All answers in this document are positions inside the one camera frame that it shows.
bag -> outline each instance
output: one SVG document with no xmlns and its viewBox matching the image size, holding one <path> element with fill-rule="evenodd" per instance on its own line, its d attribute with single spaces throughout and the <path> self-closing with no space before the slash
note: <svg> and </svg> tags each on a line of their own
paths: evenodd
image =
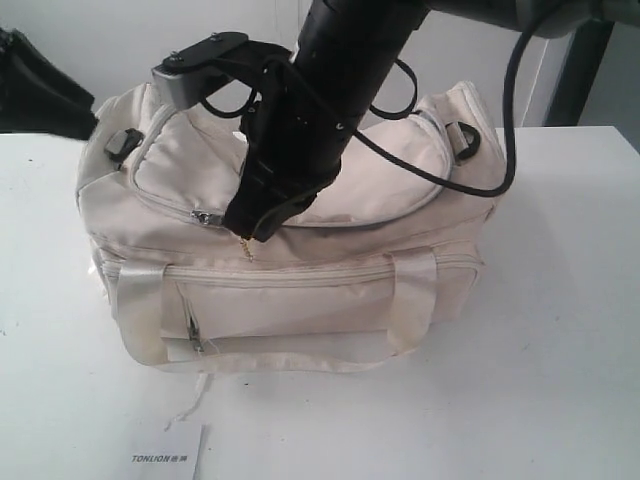
<svg viewBox="0 0 640 480">
<path fill-rule="evenodd" d="M 77 202 L 124 345 L 144 365 L 364 370 L 457 317 L 478 278 L 475 240 L 495 198 L 441 190 L 354 139 L 340 176 L 306 212 L 246 245 L 218 226 L 246 150 L 237 123 L 200 106 L 176 112 L 151 85 L 108 100 L 98 117 Z M 114 156 L 109 145 L 131 131 L 139 145 Z M 504 176 L 469 83 L 365 133 L 460 183 L 490 188 Z"/>
</svg>

white wall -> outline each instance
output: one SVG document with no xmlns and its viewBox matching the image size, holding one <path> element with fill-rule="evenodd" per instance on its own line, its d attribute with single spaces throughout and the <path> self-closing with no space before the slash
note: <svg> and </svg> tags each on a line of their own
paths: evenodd
<svg viewBox="0 0 640 480">
<path fill-rule="evenodd" d="M 614 125 L 640 151 L 640 30 L 616 25 L 580 125 Z"/>
<path fill-rule="evenodd" d="M 0 23 L 26 33 L 45 56 L 94 93 L 97 102 L 149 79 L 171 50 L 212 31 L 240 30 L 291 47 L 311 0 L 0 0 Z M 517 34 L 432 13 L 402 58 L 418 74 L 420 92 L 441 92 L 458 80 L 476 83 L 501 124 L 502 78 Z M 540 125 L 555 88 L 566 40 L 534 39 L 522 63 L 517 124 Z M 394 71 L 376 105 L 404 107 L 410 85 Z M 233 106 L 243 87 L 219 94 Z"/>
</svg>

top pocket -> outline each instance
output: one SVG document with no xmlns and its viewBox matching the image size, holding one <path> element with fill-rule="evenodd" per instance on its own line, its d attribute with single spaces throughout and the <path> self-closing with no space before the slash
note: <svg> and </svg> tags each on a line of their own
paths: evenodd
<svg viewBox="0 0 640 480">
<path fill-rule="evenodd" d="M 443 122 L 426 112 L 365 131 L 399 158 L 449 178 L 453 155 Z M 134 152 L 130 184 L 147 205 L 183 221 L 217 226 L 240 183 L 246 144 L 229 122 L 195 107 L 164 106 Z M 361 227 L 389 222 L 423 207 L 441 187 L 392 165 L 357 140 L 342 157 L 336 181 L 288 227 Z"/>
</svg>

black chair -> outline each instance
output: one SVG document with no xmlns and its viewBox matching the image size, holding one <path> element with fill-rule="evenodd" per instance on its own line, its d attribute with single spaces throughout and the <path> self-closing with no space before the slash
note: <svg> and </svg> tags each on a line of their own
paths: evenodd
<svg viewBox="0 0 640 480">
<path fill-rule="evenodd" d="M 21 32 L 0 29 L 0 133 L 87 140 L 94 97 L 49 62 Z"/>
</svg>

white table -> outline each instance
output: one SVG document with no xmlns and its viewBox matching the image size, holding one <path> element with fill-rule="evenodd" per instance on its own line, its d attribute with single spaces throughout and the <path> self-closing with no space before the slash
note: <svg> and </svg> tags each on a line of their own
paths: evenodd
<svg viewBox="0 0 640 480">
<path fill-rule="evenodd" d="M 0 136 L 0 478 L 109 479 L 194 376 L 135 364 L 93 281 L 82 145 Z M 202 479 L 635 479 L 640 156 L 613 128 L 519 132 L 463 318 L 372 372 L 220 376 Z"/>
</svg>

